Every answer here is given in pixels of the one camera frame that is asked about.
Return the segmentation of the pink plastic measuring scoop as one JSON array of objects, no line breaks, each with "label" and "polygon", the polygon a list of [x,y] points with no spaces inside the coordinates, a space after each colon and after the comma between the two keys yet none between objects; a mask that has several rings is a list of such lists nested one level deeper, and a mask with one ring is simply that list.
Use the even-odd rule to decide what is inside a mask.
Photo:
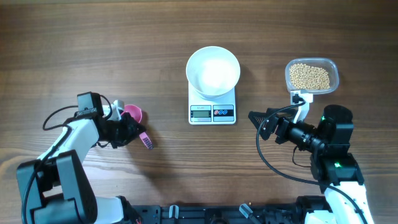
[{"label": "pink plastic measuring scoop", "polygon": [[[130,116],[132,118],[134,118],[135,121],[137,121],[139,124],[141,123],[141,120],[143,118],[143,112],[140,109],[140,107],[136,106],[136,105],[125,105],[124,106],[124,113],[129,113]],[[147,135],[147,133],[144,131],[143,133],[141,133],[139,135],[141,141],[143,142],[143,144],[146,146],[146,148],[148,149],[153,149],[154,145],[152,143],[152,141],[150,140],[149,136]]]}]

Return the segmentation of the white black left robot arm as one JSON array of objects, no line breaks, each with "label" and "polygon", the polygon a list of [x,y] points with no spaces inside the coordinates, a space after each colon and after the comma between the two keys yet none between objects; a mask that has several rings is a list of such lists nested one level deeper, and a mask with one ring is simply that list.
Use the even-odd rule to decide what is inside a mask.
[{"label": "white black left robot arm", "polygon": [[146,131],[123,103],[103,105],[105,99],[91,91],[79,94],[74,115],[59,124],[57,140],[37,159],[18,166],[23,223],[143,221],[124,197],[96,197],[82,165],[91,148],[126,146]]}]

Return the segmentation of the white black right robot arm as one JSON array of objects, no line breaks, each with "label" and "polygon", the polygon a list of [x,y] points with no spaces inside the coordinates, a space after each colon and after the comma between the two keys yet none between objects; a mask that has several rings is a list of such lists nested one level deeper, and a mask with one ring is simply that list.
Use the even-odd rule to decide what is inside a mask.
[{"label": "white black right robot arm", "polygon": [[344,106],[324,108],[318,126],[303,121],[308,103],[301,101],[283,108],[269,108],[265,113],[251,111],[248,118],[255,126],[256,140],[276,135],[276,143],[291,142],[299,151],[310,153],[312,180],[285,174],[273,167],[263,153],[265,165],[290,180],[319,186],[337,223],[372,223],[364,177],[351,153],[353,114]]}]

